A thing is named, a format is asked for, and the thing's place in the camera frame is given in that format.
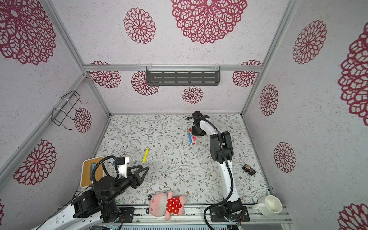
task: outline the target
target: robotic arm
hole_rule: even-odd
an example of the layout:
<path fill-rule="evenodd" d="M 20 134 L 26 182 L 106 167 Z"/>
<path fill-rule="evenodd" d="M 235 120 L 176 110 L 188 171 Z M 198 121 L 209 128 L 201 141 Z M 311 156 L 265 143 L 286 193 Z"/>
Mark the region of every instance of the robotic arm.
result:
<path fill-rule="evenodd" d="M 107 176 L 96 181 L 96 169 L 110 158 L 115 160 L 115 169 L 120 177 L 111 177 L 104 168 Z M 92 188 L 83 192 L 61 212 L 32 230 L 80 230 L 118 219 L 120 210 L 115 198 L 129 187 L 136 189 L 140 186 L 149 170 L 148 167 L 143 168 L 142 165 L 127 167 L 127 163 L 129 163 L 129 157 L 107 156 L 103 158 L 92 170 Z"/>
<path fill-rule="evenodd" d="M 186 120 L 194 119 L 192 134 L 194 136 L 208 135 L 210 138 L 211 157 L 217 162 L 223 181 L 223 197 L 226 199 L 232 191 L 230 197 L 225 202 L 221 202 L 225 218 L 232 219 L 243 210 L 241 199 L 236 190 L 233 180 L 232 156 L 234 155 L 233 145 L 229 132 L 220 132 L 207 120 L 209 116 L 202 115 L 200 111 L 195 111 L 191 117 Z"/>

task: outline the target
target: wall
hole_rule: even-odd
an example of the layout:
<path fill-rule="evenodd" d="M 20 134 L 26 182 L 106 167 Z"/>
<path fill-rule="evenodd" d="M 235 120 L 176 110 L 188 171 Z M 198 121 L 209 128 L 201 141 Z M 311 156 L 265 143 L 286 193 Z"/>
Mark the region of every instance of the wall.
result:
<path fill-rule="evenodd" d="M 260 65 L 288 0 L 189 2 L 53 4 L 86 64 Z M 143 72 L 91 75 L 112 113 L 238 113 L 256 77 L 221 72 L 219 86 L 158 89 L 146 85 Z"/>
<path fill-rule="evenodd" d="M 1 2 L 0 6 L 4 15 L 1 23 L 10 27 L 0 30 L 1 167 L 80 73 L 39 4 L 18 7 Z M 40 10 L 33 12 L 39 17 L 33 21 L 37 28 L 28 27 L 29 17 L 22 13 L 27 10 Z M 33 30 L 38 34 L 28 39 L 21 36 Z"/>
<path fill-rule="evenodd" d="M 296 229 L 368 226 L 367 9 L 301 1 L 245 115 Z"/>
<path fill-rule="evenodd" d="M 67 203 L 79 185 L 81 166 L 93 151 L 106 115 L 85 81 L 77 89 L 80 100 L 63 122 L 42 134 L 35 149 L 0 191 L 0 229 L 30 229 Z M 61 120 L 65 115 L 60 113 Z"/>

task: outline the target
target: red flower pattern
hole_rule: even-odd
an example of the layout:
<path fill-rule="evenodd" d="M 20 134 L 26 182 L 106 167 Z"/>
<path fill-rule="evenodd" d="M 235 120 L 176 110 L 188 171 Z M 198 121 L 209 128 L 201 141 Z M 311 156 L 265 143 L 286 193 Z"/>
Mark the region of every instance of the red flower pattern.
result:
<path fill-rule="evenodd" d="M 276 87 L 272 84 L 266 85 L 259 97 L 259 107 L 263 115 L 269 116 L 274 113 L 278 102 L 279 96 Z"/>
<path fill-rule="evenodd" d="M 4 206 L 1 204 L 1 200 L 0 200 L 0 226 L 1 226 L 1 221 L 2 221 L 2 219 L 4 217 L 4 211 L 3 211 L 3 209 L 4 209 Z"/>
<path fill-rule="evenodd" d="M 344 210 L 339 214 L 337 219 L 340 225 L 339 230 L 368 229 L 368 207 L 365 204 L 344 206 Z"/>
<path fill-rule="evenodd" d="M 80 108 L 74 115 L 74 125 L 79 132 L 87 132 L 92 124 L 91 114 L 85 108 Z"/>
<path fill-rule="evenodd" d="M 290 173 L 294 169 L 296 162 L 295 154 L 288 143 L 280 142 L 276 145 L 273 156 L 277 167 L 284 173 Z"/>
<path fill-rule="evenodd" d="M 47 140 L 41 140 L 14 173 L 13 178 L 20 184 L 35 185 L 52 172 L 55 167 L 56 152 L 54 146 Z"/>
<path fill-rule="evenodd" d="M 201 101 L 203 98 L 203 91 L 198 87 L 188 87 L 183 91 L 183 99 L 184 101 L 195 104 Z"/>
<path fill-rule="evenodd" d="M 0 1 L 0 50 L 22 64 L 47 62 L 56 34 L 37 0 Z"/>
<path fill-rule="evenodd" d="M 242 65 L 261 65 L 260 61 L 249 60 L 243 62 Z M 253 84 L 254 79 L 257 77 L 256 71 L 235 71 L 233 73 L 233 82 L 240 87 L 247 87 Z"/>
<path fill-rule="evenodd" d="M 364 31 L 349 46 L 349 54 L 341 63 L 341 99 L 349 105 L 349 113 L 363 118 L 368 126 L 368 22 Z"/>
<path fill-rule="evenodd" d="M 144 10 L 133 8 L 124 18 L 124 28 L 128 36 L 138 44 L 147 44 L 156 34 L 152 17 Z"/>
<path fill-rule="evenodd" d="M 104 61 L 94 61 L 91 65 L 109 65 Z M 105 88 L 115 88 L 120 84 L 118 71 L 90 71 L 91 78 L 100 86 Z"/>
<path fill-rule="evenodd" d="M 326 25 L 317 20 L 307 25 L 298 35 L 294 45 L 294 60 L 299 64 L 308 63 L 319 54 L 326 40 Z"/>
<path fill-rule="evenodd" d="M 146 96 L 155 94 L 160 88 L 159 86 L 147 85 L 145 71 L 134 73 L 131 79 L 131 84 L 135 91 Z"/>
<path fill-rule="evenodd" d="M 247 7 L 246 0 L 171 0 L 172 15 L 183 35 L 193 42 L 214 43 L 234 30 Z"/>

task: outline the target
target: white mug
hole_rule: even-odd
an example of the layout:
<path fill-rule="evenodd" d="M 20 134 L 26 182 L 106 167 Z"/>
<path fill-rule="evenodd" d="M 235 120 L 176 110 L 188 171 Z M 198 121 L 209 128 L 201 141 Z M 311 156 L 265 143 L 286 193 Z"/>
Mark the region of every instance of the white mug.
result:
<path fill-rule="evenodd" d="M 282 210 L 281 201 L 275 196 L 266 196 L 258 200 L 258 203 L 252 206 L 267 217 L 276 216 Z"/>

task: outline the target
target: red polka dot outfit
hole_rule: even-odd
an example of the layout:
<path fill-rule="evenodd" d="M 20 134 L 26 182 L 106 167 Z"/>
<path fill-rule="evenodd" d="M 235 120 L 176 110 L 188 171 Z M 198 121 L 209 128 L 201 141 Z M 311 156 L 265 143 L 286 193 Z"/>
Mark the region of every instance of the red polka dot outfit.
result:
<path fill-rule="evenodd" d="M 167 200 L 166 211 L 172 214 L 178 214 L 179 209 L 183 205 L 180 203 L 179 197 L 173 197 Z"/>

